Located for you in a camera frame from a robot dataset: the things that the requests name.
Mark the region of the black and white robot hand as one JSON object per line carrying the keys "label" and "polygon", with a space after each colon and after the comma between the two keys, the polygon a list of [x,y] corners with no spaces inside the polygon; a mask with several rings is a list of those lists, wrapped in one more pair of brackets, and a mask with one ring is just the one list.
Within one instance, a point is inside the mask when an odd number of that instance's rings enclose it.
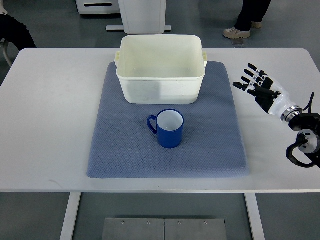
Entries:
{"label": "black and white robot hand", "polygon": [[241,77],[242,82],[234,82],[233,86],[252,95],[267,114],[277,116],[282,122],[289,122],[303,112],[300,106],[290,100],[289,93],[280,83],[263,70],[249,63],[244,73],[246,76]]}

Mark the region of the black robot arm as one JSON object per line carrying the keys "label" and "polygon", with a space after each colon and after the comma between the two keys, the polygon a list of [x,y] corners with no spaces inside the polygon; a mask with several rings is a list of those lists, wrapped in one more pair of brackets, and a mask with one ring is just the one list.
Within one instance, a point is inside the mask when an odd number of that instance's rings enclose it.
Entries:
{"label": "black robot arm", "polygon": [[[295,143],[290,145],[286,150],[286,157],[296,166],[302,168],[312,168],[320,166],[320,115],[312,113],[312,103],[315,93],[310,96],[308,105],[301,109],[293,106],[285,120],[288,126],[297,131]],[[293,152],[299,149],[304,155],[310,159],[310,163],[299,161]]]}

